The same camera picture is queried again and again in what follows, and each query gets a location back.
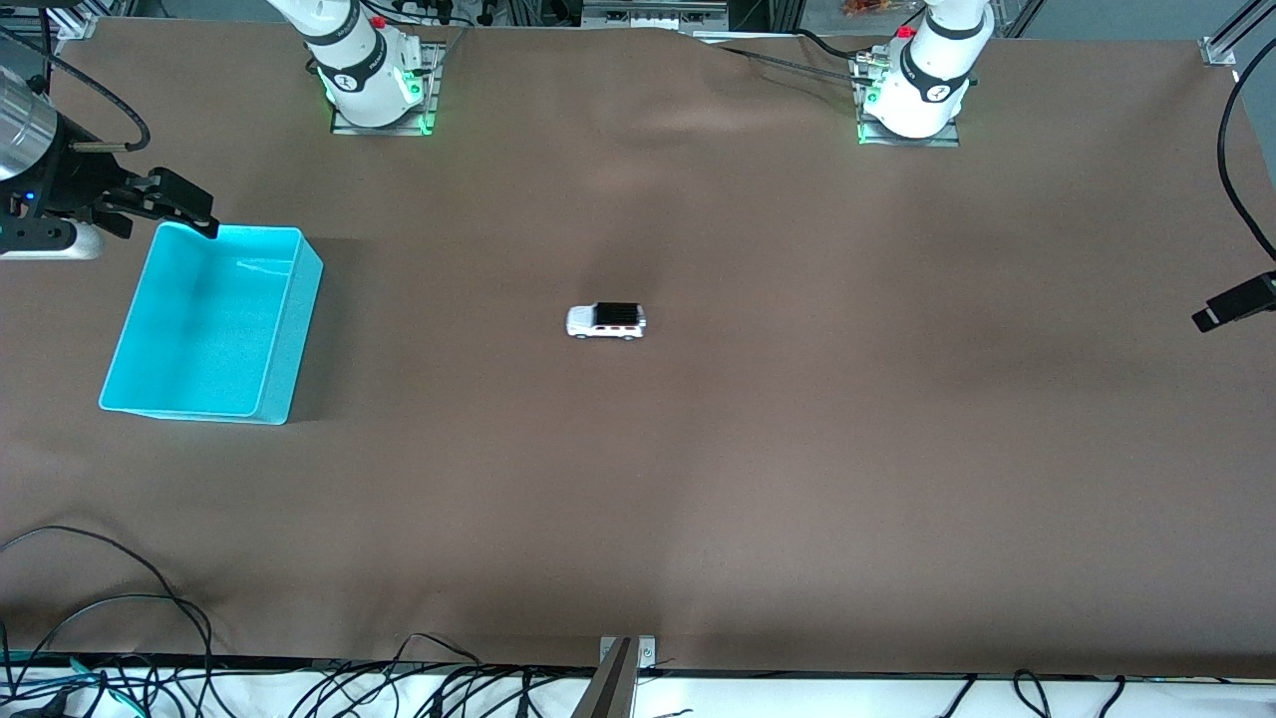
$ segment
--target table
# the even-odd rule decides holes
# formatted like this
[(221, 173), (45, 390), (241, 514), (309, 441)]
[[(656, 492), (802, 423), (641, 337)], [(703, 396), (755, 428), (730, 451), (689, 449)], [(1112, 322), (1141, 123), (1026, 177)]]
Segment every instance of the table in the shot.
[[(471, 32), (411, 139), (329, 135), (283, 26), (106, 20), (66, 57), (151, 122), (131, 168), (327, 265), (279, 429), (94, 406), (145, 224), (0, 265), (0, 527), (129, 543), (219, 652), (430, 630), (590, 663), (643, 633), (675, 667), (1276, 668), (1276, 325), (1189, 319), (1267, 268), (1215, 175), (1231, 74), (1191, 43), (993, 42), (954, 150), (859, 145), (836, 82), (664, 31)], [(1231, 140), (1270, 219), (1244, 116)], [(647, 337), (567, 337), (596, 300), (642, 301)], [(149, 587), (60, 538), (0, 571), (18, 645)], [(57, 645), (188, 634), (116, 607)]]

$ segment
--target toy car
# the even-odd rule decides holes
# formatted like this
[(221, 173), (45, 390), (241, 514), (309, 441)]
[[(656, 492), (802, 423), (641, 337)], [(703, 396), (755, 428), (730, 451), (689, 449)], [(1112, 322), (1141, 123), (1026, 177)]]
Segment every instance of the toy car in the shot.
[(573, 306), (567, 312), (567, 333), (575, 338), (615, 335), (633, 341), (642, 335), (646, 326), (647, 314), (643, 312), (641, 304), (598, 301)]

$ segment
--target black label band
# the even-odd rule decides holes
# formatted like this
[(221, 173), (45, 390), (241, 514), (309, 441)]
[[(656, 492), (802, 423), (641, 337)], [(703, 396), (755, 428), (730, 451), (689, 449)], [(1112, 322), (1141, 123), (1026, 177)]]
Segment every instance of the black label band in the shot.
[(900, 51), (900, 70), (903, 73), (905, 79), (909, 80), (909, 84), (917, 88), (921, 98), (933, 103), (943, 102), (952, 97), (952, 93), (961, 89), (961, 85), (966, 83), (966, 78), (970, 77), (970, 71), (966, 71), (952, 79), (939, 79), (923, 71), (912, 59), (912, 42), (905, 45), (903, 50)]
[(364, 19), (364, 13), (360, 10), (360, 3), (357, 0), (350, 0), (350, 14), (346, 15), (346, 20), (341, 23), (341, 27), (329, 32), (328, 34), (305, 34), (301, 37), (306, 41), (306, 45), (336, 45), (342, 40), (350, 37), (350, 33), (355, 32), (359, 27), (359, 22)]
[(985, 19), (986, 18), (984, 15), (980, 15), (979, 24), (970, 29), (948, 29), (937, 23), (935, 18), (930, 17), (930, 13), (926, 13), (926, 27), (930, 28), (930, 32), (943, 37), (944, 40), (970, 40), (971, 37), (984, 32)]
[(319, 71), (328, 78), (336, 88), (342, 92), (359, 92), (364, 88), (364, 83), (367, 78), (375, 75), (385, 65), (385, 36), (382, 33), (376, 34), (376, 46), (373, 47), (373, 54), (367, 56), (362, 62), (353, 64), (348, 68), (329, 68), (323, 62), (319, 64)]

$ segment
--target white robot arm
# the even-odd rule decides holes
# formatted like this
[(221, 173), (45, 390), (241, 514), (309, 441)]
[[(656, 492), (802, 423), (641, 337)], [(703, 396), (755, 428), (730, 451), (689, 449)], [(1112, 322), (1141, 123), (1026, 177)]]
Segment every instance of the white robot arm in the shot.
[(921, 28), (891, 41), (891, 70), (864, 110), (891, 131), (931, 136), (961, 112), (975, 59), (993, 36), (989, 0), (926, 0)]
[(394, 122), (424, 97), (404, 78), (421, 69), (421, 41), (373, 24), (359, 0), (268, 0), (301, 33), (328, 97), (352, 124)]

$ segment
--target blue plastic bin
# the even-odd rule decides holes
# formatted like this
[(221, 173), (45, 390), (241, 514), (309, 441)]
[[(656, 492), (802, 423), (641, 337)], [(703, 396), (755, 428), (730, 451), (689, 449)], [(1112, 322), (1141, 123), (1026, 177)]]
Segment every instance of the blue plastic bin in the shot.
[(156, 230), (98, 406), (154, 420), (282, 425), (323, 261), (293, 227)]

